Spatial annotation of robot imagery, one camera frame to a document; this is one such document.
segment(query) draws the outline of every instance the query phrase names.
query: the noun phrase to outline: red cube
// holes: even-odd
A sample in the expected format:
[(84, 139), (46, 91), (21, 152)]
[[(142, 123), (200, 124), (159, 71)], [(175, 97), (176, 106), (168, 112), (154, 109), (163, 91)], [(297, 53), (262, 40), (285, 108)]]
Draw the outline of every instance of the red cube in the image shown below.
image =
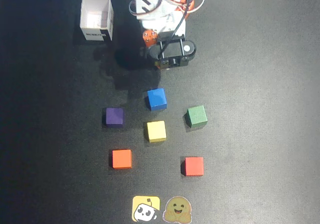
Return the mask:
[(203, 176), (204, 175), (204, 158), (203, 157), (186, 157), (185, 158), (185, 175)]

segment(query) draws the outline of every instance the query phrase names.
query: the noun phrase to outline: blue cube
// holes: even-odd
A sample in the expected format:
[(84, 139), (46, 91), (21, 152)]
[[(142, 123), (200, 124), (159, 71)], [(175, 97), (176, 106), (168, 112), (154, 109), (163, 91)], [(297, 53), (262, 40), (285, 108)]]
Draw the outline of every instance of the blue cube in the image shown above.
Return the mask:
[(148, 98), (151, 111), (157, 111), (167, 108), (165, 89), (158, 88), (154, 90), (148, 90)]

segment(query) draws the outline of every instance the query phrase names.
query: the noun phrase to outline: black table surface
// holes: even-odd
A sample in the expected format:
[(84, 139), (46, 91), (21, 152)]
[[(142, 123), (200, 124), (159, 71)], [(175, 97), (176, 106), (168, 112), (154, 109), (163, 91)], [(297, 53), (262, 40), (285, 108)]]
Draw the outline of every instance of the black table surface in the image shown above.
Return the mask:
[[(111, 0), (112, 44), (85, 42), (81, 0), (0, 0), (1, 223), (129, 224), (134, 196), (192, 205), (195, 224), (320, 222), (320, 0), (206, 0), (186, 23), (189, 66), (137, 56), (130, 0)], [(146, 107), (162, 87), (163, 111)], [(184, 114), (204, 105), (191, 131)], [(103, 109), (125, 110), (106, 129)], [(149, 144), (144, 123), (165, 121)], [(133, 168), (109, 167), (131, 149)], [(204, 176), (181, 174), (204, 157)]]

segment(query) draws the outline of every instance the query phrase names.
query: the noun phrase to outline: sticker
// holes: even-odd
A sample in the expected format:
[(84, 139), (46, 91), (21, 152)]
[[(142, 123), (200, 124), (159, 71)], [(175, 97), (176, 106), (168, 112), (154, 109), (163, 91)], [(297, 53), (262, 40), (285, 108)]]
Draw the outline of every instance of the sticker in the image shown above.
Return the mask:
[(165, 205), (165, 211), (162, 218), (167, 223), (191, 223), (192, 215), (190, 202), (182, 196), (171, 198)]
[(132, 200), (132, 220), (138, 223), (152, 222), (159, 217), (160, 198), (137, 195)]

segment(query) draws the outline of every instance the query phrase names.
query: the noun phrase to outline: white cardboard box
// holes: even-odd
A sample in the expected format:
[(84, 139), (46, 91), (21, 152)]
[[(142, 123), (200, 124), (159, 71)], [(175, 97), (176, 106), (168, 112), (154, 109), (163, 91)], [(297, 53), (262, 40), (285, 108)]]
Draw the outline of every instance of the white cardboard box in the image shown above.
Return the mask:
[(88, 41), (112, 41), (114, 9), (111, 0), (82, 0), (80, 28)]

